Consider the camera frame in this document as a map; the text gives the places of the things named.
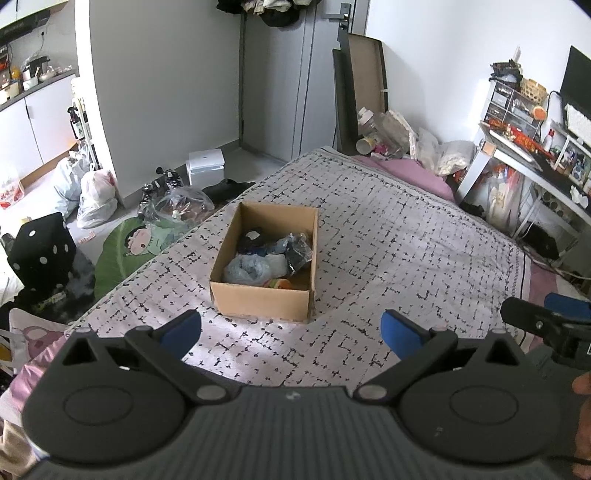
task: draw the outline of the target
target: garbage bag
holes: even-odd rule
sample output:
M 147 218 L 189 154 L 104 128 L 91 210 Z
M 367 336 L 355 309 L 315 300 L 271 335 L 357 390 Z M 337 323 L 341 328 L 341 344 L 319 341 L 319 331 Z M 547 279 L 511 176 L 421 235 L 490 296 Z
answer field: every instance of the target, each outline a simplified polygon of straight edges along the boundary
M 68 218 L 78 207 L 82 194 L 82 177 L 89 171 L 88 156 L 75 152 L 60 160 L 53 171 L 53 188 L 57 193 L 56 212 L 60 212 L 64 218 Z
M 105 223 L 117 210 L 115 186 L 105 170 L 90 171 L 82 177 L 82 194 L 76 224 L 93 228 Z
M 195 228 L 215 210 L 213 202 L 196 187 L 176 187 L 164 197 L 151 199 L 144 215 L 146 221 L 161 228 Z

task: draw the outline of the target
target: black dice pillow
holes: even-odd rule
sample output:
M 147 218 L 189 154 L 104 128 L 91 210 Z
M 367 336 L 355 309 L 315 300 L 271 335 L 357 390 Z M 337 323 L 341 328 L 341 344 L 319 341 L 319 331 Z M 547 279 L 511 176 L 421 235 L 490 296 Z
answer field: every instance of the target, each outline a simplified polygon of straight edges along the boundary
M 76 244 L 61 213 L 25 223 L 8 254 L 23 285 L 38 293 L 62 288 L 72 277 Z

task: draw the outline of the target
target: gray door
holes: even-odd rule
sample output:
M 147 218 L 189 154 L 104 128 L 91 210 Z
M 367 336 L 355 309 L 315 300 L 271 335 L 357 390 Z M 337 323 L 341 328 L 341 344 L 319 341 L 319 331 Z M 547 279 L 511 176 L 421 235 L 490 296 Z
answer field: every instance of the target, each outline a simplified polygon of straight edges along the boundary
M 342 2 L 351 3 L 349 31 L 364 34 L 369 0 L 323 0 L 288 28 L 248 16 L 242 72 L 242 142 L 284 161 L 333 145 L 336 133 L 332 51 L 339 48 Z

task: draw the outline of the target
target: human hand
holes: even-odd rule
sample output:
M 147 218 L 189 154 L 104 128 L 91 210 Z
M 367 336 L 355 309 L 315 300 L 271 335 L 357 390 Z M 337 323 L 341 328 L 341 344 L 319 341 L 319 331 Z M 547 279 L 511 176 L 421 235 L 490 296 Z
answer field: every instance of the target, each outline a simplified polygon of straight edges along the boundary
M 591 372 L 574 379 L 573 391 L 579 395 L 591 395 Z M 574 445 L 575 457 L 591 460 L 591 398 L 588 398 L 581 407 Z M 584 480 L 591 480 L 591 466 L 574 465 L 573 473 Z

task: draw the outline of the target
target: screw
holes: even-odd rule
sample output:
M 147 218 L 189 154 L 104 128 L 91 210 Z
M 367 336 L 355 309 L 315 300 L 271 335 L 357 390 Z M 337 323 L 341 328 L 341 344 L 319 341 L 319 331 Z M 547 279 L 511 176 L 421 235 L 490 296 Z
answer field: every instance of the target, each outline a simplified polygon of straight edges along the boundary
M 388 390 L 381 385 L 369 384 L 360 387 L 360 389 L 357 390 L 357 394 L 364 400 L 381 400 L 388 395 Z
M 204 385 L 197 390 L 197 397 L 204 401 L 217 401 L 226 396 L 226 390 L 219 385 Z

